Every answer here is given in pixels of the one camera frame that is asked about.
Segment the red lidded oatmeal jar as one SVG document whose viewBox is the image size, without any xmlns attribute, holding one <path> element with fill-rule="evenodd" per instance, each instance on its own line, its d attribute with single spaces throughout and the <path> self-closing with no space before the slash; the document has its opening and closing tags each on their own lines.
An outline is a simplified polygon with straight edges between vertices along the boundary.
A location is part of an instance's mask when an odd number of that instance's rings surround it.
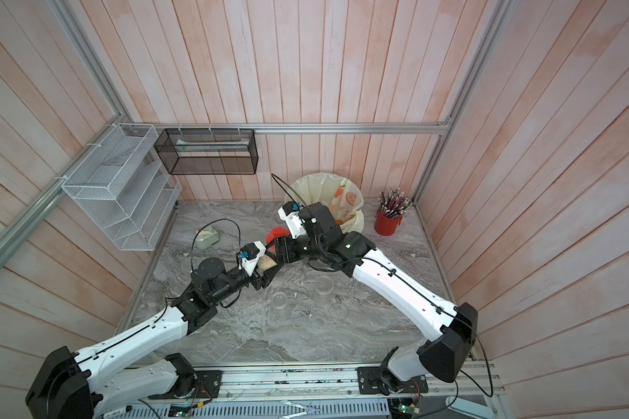
<svg viewBox="0 0 629 419">
<path fill-rule="evenodd" d="M 275 245 L 273 244 L 274 239 L 277 237 L 290 236 L 290 232 L 287 229 L 276 227 L 273 228 L 266 237 L 265 254 L 259 259 L 257 269 L 259 274 L 263 274 L 265 271 L 272 269 L 278 265 L 277 262 L 277 253 L 275 250 Z"/>
</svg>

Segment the wide oatmeal jar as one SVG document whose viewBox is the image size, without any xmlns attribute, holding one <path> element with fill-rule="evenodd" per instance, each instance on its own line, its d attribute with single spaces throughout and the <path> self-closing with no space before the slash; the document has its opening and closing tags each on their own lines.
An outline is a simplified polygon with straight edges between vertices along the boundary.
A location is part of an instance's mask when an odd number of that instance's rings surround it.
<svg viewBox="0 0 629 419">
<path fill-rule="evenodd" d="M 328 296 L 333 292 L 334 284 L 331 279 L 319 278 L 316 281 L 314 288 L 316 288 L 319 296 Z"/>
</svg>

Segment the small oatmeal jar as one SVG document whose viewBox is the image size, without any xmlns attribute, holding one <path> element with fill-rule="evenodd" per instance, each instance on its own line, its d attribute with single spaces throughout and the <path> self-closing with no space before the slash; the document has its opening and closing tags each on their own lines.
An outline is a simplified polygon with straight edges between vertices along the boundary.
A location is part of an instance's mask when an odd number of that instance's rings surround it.
<svg viewBox="0 0 629 419">
<path fill-rule="evenodd" d="M 286 293 L 277 292 L 271 298 L 271 307 L 276 312 L 281 312 L 287 309 L 289 298 Z"/>
</svg>

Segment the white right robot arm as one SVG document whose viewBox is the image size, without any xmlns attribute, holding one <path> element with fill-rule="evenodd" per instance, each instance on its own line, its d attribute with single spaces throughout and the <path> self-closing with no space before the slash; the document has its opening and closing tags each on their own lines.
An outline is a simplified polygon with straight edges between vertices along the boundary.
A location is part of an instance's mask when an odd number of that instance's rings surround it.
<svg viewBox="0 0 629 419">
<path fill-rule="evenodd" d="M 328 207 L 283 204 L 280 219 L 289 233 L 270 241 L 280 264 L 315 259 L 332 272 L 342 272 L 372 288 L 421 331 L 414 344 L 396 347 L 378 370 L 379 386 L 389 394 L 412 378 L 430 374 L 452 383 L 477 338 L 478 312 L 468 303 L 440 298 L 400 270 L 365 235 L 345 233 Z"/>
</svg>

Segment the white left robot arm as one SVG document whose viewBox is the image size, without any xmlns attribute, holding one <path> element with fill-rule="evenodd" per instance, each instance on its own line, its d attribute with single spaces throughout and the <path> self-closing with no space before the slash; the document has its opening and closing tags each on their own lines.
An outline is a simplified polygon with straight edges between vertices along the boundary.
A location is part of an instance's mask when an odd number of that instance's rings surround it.
<svg viewBox="0 0 629 419">
<path fill-rule="evenodd" d="M 185 291 L 158 314 L 91 347 L 51 352 L 26 394 L 28 410 L 35 418 L 96 418 L 148 396 L 195 396 L 197 373 L 182 354 L 146 368 L 130 365 L 202 328 L 233 294 L 267 287 L 280 270 L 269 256 L 243 260 L 232 270 L 219 258 L 206 258 Z"/>
</svg>

